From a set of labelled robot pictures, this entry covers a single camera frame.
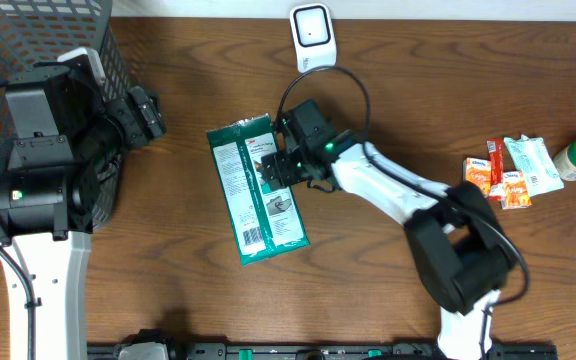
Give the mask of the red snack bar wrapper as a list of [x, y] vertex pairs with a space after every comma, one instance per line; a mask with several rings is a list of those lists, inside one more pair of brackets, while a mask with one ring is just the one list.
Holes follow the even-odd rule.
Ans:
[[500, 138], [492, 138], [486, 141], [490, 163], [490, 191], [489, 198], [501, 201], [505, 192], [503, 189], [503, 141]]

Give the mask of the green white gloves package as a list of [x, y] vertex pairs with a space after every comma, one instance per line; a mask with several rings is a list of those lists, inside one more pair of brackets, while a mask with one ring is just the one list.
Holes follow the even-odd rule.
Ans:
[[243, 266], [310, 245], [289, 188], [273, 191], [261, 158], [278, 150], [264, 114], [207, 133]]

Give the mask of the orange tissue pack cheeks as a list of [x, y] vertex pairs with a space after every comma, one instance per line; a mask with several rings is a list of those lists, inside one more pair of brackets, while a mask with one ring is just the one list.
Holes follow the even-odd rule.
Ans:
[[532, 201], [525, 177], [521, 171], [509, 171], [502, 174], [504, 196], [501, 200], [503, 210], [528, 208]]

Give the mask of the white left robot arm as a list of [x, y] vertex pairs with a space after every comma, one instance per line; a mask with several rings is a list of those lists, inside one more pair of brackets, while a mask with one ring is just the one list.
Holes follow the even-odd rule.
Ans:
[[12, 75], [16, 135], [0, 169], [0, 259], [14, 359], [87, 355], [85, 282], [102, 189], [125, 153], [162, 137], [158, 97], [106, 98], [97, 51], [80, 47]]

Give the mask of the teal white wipes pack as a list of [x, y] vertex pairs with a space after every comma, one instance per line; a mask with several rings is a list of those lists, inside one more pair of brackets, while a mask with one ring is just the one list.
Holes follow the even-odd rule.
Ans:
[[564, 188], [542, 137], [521, 135], [519, 139], [505, 137], [503, 141], [515, 168], [525, 177], [530, 197]]

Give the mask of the orange tissue pack enjoy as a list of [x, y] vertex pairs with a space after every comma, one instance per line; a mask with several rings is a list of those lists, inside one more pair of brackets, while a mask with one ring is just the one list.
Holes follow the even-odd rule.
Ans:
[[463, 162], [463, 178], [475, 184], [487, 197], [491, 189], [491, 165], [488, 160], [466, 158]]

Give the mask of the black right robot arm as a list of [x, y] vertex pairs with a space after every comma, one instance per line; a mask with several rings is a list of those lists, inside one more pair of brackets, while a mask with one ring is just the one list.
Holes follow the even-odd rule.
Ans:
[[280, 110], [273, 128], [285, 147], [257, 166], [268, 186], [306, 183], [326, 193], [343, 191], [391, 217], [440, 307], [440, 352], [449, 359], [488, 358], [493, 310], [504, 304], [501, 289], [522, 258], [481, 190], [414, 174], [351, 132], [338, 132], [313, 100]]

